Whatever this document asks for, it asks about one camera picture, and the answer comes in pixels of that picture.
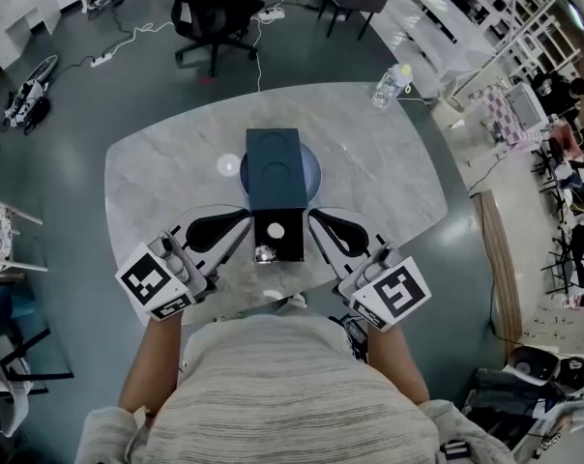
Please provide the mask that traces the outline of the black office chair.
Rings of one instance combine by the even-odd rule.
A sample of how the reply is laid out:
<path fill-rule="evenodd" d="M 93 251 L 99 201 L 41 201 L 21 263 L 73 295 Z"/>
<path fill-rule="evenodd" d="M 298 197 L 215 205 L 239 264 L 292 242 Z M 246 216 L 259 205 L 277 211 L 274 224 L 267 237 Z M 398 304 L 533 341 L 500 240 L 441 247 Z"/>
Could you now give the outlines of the black office chair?
<path fill-rule="evenodd" d="M 262 0 L 174 0 L 170 19 L 176 33 L 190 44 L 175 51 L 178 67 L 184 66 L 184 56 L 196 49 L 209 47 L 210 67 L 208 75 L 217 71 L 219 48 L 223 45 L 248 52 L 255 61 L 255 46 L 243 42 L 251 19 L 264 10 Z"/>

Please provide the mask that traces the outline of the person's left forearm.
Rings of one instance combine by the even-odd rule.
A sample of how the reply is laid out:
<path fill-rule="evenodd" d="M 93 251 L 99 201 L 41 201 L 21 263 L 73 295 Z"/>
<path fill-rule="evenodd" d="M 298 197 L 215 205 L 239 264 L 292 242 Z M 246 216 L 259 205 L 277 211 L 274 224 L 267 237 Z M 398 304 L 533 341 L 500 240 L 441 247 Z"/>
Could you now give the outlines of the person's left forearm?
<path fill-rule="evenodd" d="M 182 316 L 151 319 L 120 393 L 118 406 L 129 413 L 145 408 L 154 416 L 177 387 Z"/>

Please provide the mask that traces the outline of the white storage bin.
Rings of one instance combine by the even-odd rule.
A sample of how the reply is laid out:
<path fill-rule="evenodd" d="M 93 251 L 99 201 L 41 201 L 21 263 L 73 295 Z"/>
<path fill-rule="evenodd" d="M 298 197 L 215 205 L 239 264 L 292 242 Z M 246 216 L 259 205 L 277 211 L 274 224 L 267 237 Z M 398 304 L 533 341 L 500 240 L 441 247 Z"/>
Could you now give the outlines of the white storage bin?
<path fill-rule="evenodd" d="M 548 117 L 529 84 L 519 82 L 506 93 L 506 99 L 525 131 L 540 130 L 547 125 Z"/>

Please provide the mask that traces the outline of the black waist device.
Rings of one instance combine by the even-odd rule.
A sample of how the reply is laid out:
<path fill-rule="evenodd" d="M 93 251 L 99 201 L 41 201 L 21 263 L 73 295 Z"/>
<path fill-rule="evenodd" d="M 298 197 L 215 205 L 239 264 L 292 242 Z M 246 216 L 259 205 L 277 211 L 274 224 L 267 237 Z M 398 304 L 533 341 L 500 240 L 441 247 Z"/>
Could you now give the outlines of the black waist device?
<path fill-rule="evenodd" d="M 340 322 L 345 329 L 355 358 L 367 363 L 367 334 L 359 323 L 360 317 L 344 315 Z"/>

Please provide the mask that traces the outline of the teal box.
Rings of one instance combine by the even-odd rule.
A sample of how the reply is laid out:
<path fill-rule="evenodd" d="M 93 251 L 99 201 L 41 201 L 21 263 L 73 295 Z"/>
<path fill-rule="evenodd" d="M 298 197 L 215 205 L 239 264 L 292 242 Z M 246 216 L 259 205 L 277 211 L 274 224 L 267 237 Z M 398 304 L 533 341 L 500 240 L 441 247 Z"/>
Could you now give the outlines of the teal box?
<path fill-rule="evenodd" d="M 247 130 L 248 203 L 254 247 L 275 247 L 278 262 L 305 260 L 303 213 L 307 192 L 300 145 L 296 129 Z M 272 222 L 285 229 L 280 240 L 267 235 Z"/>

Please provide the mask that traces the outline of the black folding chair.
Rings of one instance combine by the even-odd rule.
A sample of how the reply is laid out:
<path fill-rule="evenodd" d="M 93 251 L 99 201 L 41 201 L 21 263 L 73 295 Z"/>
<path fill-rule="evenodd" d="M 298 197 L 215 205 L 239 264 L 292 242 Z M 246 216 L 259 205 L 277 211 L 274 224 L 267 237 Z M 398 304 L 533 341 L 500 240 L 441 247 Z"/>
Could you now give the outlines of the black folding chair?
<path fill-rule="evenodd" d="M 551 272 L 552 288 L 546 295 L 565 293 L 570 288 L 584 291 L 584 224 L 576 224 L 566 232 L 559 228 L 560 235 L 552 238 L 556 247 L 549 254 L 553 262 L 542 271 Z"/>

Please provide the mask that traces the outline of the black bag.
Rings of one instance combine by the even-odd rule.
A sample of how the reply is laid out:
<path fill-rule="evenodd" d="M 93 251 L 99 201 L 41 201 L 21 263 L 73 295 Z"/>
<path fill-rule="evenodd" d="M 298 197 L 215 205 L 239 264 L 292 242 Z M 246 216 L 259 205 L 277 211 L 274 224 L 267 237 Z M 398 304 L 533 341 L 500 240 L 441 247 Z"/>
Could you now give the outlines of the black bag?
<path fill-rule="evenodd" d="M 564 400 L 552 383 L 537 386 L 507 371 L 478 368 L 461 413 L 490 434 L 506 434 L 530 430 L 536 408 L 544 415 Z"/>

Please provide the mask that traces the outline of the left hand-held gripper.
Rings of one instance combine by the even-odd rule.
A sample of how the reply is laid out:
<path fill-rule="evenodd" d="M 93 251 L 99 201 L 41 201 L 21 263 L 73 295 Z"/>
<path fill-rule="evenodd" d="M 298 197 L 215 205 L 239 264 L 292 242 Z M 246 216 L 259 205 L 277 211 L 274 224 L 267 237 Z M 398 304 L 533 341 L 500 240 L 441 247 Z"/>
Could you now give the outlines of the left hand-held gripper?
<path fill-rule="evenodd" d="M 141 243 L 115 278 L 136 310 L 162 321 L 205 301 L 215 291 L 206 276 L 224 265 L 249 232 L 250 212 L 232 205 L 187 210 L 169 232 Z M 196 266 L 191 260 L 198 260 Z"/>

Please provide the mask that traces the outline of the blue-grey round plate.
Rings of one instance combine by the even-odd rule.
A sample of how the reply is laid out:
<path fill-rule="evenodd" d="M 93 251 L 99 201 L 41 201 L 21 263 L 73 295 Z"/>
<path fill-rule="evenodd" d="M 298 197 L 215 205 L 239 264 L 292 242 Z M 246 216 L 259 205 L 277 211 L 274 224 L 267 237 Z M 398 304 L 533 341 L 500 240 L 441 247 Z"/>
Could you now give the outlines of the blue-grey round plate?
<path fill-rule="evenodd" d="M 317 156 L 304 143 L 300 145 L 305 175 L 307 201 L 311 202 L 318 194 L 322 182 L 322 170 Z M 248 195 L 248 160 L 244 155 L 240 165 L 240 180 L 245 195 Z"/>

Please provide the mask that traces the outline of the white long table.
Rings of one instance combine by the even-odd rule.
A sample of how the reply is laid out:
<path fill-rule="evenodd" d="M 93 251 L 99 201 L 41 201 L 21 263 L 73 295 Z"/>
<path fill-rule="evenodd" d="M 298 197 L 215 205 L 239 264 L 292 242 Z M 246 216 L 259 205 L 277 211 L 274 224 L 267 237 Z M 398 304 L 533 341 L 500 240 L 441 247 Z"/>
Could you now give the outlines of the white long table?
<path fill-rule="evenodd" d="M 494 55 L 485 24 L 476 23 L 453 0 L 389 0 L 392 44 L 400 62 L 413 66 L 415 85 L 435 96 L 452 80 L 468 77 Z"/>

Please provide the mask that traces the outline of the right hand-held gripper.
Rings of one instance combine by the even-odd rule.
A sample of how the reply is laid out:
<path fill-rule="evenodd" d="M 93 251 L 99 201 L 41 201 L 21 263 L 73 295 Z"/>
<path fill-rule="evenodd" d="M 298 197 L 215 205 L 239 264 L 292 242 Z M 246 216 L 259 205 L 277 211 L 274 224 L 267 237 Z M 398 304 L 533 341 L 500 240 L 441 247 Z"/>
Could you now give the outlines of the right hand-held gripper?
<path fill-rule="evenodd" d="M 308 228 L 338 278 L 336 292 L 354 312 L 379 331 L 387 331 L 431 298 L 412 257 L 361 213 L 338 207 L 312 208 Z"/>

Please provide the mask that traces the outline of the white round device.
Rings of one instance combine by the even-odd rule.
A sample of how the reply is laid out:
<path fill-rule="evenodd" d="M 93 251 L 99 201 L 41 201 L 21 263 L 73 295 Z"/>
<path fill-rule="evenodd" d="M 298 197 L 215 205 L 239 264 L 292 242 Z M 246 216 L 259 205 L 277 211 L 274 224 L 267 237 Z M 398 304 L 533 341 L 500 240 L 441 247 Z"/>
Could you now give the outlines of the white round device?
<path fill-rule="evenodd" d="M 511 351 L 504 370 L 535 386 L 547 384 L 560 366 L 554 354 L 531 346 L 519 346 Z"/>

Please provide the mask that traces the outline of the blue seat chair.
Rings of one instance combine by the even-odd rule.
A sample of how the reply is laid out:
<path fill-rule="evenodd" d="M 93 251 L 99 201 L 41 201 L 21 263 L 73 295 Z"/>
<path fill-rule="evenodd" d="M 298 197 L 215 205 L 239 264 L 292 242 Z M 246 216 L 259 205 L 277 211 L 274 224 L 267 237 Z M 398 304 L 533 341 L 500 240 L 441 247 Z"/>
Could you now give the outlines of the blue seat chair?
<path fill-rule="evenodd" d="M 30 316 L 37 310 L 31 289 L 24 285 L 0 286 L 0 327 L 13 319 Z"/>

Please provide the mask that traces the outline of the pink checkered cloth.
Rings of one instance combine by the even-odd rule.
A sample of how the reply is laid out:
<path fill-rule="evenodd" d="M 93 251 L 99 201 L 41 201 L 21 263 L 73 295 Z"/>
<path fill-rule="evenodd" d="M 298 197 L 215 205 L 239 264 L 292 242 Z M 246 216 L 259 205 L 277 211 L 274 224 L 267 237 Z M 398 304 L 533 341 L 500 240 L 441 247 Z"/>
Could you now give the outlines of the pink checkered cloth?
<path fill-rule="evenodd" d="M 508 149 L 534 149 L 540 145 L 540 137 L 524 130 L 500 88 L 487 86 L 479 99 L 484 114 L 482 122 L 496 145 L 505 145 Z"/>

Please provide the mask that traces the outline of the white chair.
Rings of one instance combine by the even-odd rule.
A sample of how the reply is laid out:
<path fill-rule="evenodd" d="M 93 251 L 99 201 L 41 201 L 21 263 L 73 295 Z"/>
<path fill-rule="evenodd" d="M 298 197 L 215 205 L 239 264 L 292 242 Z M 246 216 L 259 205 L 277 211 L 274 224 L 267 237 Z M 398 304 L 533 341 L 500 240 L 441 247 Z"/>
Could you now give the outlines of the white chair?
<path fill-rule="evenodd" d="M 15 347 L 6 335 L 0 335 L 0 431 L 12 437 L 29 412 L 28 393 L 33 383 L 10 380 L 10 375 L 29 375 L 30 368 L 23 358 L 4 362 Z"/>

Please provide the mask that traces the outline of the person's right forearm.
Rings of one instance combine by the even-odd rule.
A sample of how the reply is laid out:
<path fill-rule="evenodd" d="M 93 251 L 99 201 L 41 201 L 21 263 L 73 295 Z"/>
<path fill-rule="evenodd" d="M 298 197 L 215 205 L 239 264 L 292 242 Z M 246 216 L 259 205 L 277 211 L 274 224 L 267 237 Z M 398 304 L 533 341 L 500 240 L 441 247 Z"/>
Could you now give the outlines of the person's right forearm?
<path fill-rule="evenodd" d="M 430 397 L 400 326 L 380 332 L 370 326 L 367 333 L 368 364 L 382 373 L 394 386 L 416 405 Z"/>

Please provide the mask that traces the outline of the wooden chair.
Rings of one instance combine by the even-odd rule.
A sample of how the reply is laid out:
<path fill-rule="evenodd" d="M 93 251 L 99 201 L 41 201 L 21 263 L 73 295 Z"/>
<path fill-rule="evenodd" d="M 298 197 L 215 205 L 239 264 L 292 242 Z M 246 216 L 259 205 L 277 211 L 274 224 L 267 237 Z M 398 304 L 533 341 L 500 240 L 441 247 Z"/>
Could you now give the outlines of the wooden chair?
<path fill-rule="evenodd" d="M 14 227 L 13 217 L 44 225 L 44 221 L 39 217 L 0 201 L 0 273 L 8 269 L 46 273 L 47 266 L 14 261 L 13 241 L 15 236 L 20 235 L 20 231 Z"/>

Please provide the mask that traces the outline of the clear plastic water bottle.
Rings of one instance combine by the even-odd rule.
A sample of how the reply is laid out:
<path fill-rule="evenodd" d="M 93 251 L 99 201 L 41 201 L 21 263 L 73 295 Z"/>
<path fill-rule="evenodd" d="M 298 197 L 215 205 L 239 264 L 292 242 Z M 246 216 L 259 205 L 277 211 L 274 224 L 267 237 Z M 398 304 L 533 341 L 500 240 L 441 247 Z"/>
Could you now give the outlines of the clear plastic water bottle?
<path fill-rule="evenodd" d="M 409 64 L 395 64 L 382 76 L 372 96 L 372 103 L 386 109 L 392 100 L 411 92 L 413 82 L 412 67 Z"/>

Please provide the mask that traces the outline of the person's white shoe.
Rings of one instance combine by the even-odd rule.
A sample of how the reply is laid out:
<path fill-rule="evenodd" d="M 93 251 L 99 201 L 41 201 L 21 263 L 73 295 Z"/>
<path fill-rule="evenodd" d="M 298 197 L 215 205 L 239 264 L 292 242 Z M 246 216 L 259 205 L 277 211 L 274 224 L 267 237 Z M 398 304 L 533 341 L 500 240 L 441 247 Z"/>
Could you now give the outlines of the person's white shoe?
<path fill-rule="evenodd" d="M 282 306 L 276 311 L 277 316 L 305 315 L 307 302 L 302 294 L 295 294 L 286 298 Z"/>

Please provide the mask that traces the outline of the person's grey striped shirt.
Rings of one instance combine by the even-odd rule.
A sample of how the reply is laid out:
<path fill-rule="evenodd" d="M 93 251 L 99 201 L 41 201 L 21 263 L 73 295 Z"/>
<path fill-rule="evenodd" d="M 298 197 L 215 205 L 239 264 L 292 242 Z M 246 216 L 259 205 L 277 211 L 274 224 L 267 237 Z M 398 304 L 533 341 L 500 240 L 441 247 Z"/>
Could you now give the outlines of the person's grey striped shirt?
<path fill-rule="evenodd" d="M 217 322 L 186 353 L 154 416 L 93 411 L 75 464 L 514 464 L 449 401 L 416 405 L 357 361 L 329 319 Z"/>

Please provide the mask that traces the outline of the white shelving rack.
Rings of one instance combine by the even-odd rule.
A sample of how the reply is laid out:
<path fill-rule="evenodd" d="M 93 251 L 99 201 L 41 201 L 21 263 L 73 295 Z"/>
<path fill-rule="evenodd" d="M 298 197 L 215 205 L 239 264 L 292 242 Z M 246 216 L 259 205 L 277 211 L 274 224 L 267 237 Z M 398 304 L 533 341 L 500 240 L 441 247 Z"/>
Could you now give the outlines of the white shelving rack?
<path fill-rule="evenodd" d="M 492 43 L 493 56 L 474 72 L 465 74 L 463 90 L 494 63 L 507 78 L 532 79 L 537 73 L 577 76 L 581 49 L 572 42 L 553 12 L 556 0 L 459 0 Z"/>

